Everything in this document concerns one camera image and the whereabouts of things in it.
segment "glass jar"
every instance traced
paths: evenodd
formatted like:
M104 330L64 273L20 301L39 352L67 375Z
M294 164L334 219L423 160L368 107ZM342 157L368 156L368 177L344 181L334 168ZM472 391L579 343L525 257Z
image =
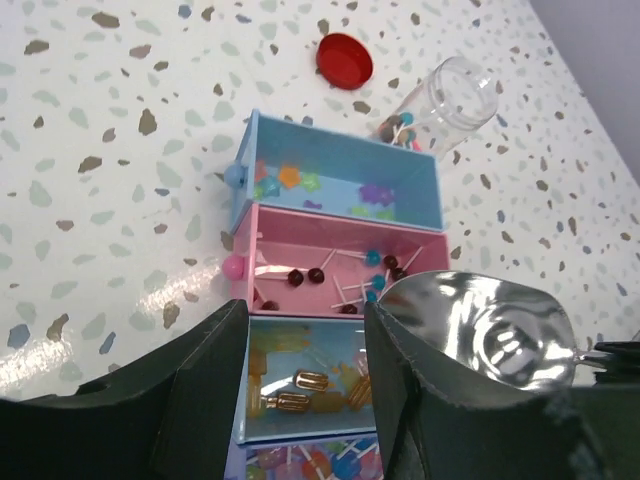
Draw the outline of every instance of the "glass jar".
M476 132L498 109L489 72L451 57L431 72L378 127L385 142L437 158Z

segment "metal bowl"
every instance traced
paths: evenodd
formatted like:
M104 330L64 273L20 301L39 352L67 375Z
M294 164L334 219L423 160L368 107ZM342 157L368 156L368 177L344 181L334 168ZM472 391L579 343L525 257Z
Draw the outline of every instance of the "metal bowl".
M407 330L468 368L521 390L570 385L576 342L546 292L465 272L404 278L379 300Z

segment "red lid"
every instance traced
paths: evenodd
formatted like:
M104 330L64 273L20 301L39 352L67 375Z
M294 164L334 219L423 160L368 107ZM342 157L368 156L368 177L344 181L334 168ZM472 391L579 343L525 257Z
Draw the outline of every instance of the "red lid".
M330 84L344 90L360 88L373 73L373 61L367 49L344 33L332 33L322 39L316 63Z

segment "dark red ball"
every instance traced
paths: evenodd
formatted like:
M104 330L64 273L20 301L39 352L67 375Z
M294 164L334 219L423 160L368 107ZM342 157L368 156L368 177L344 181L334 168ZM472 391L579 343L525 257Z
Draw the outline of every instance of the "dark red ball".
M393 278L393 280L396 282L406 276L407 276L407 272L405 272L403 269L399 267L391 270L391 278Z
M356 313L358 313L358 308L349 303L347 305L343 305L342 308L340 309L340 313L345 313L347 315L355 315Z
M324 282L324 272L319 268L312 268L307 272L307 276L309 277L309 281L311 283L323 283Z
M262 310L280 310L280 305L273 300L267 300L262 304Z
M382 260L382 262L384 263L384 266L390 270L393 270L398 266L398 259L393 255L387 255L386 257L384 257L384 260Z
M300 285L302 285L302 282L304 282L304 275L302 275L302 272L300 270L294 268L287 275L287 282L292 287L299 287Z

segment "tabletop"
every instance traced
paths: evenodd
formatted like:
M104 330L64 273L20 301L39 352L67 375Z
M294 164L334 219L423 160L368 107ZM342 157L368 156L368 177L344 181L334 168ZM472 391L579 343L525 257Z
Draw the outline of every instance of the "tabletop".
M527 1L0 2L0 395L72 393L223 303L216 173L252 108L367 135L456 54L500 107L440 162L453 268L550 292L582 348L640 329L638 186ZM327 32L369 49L362 89L316 72Z

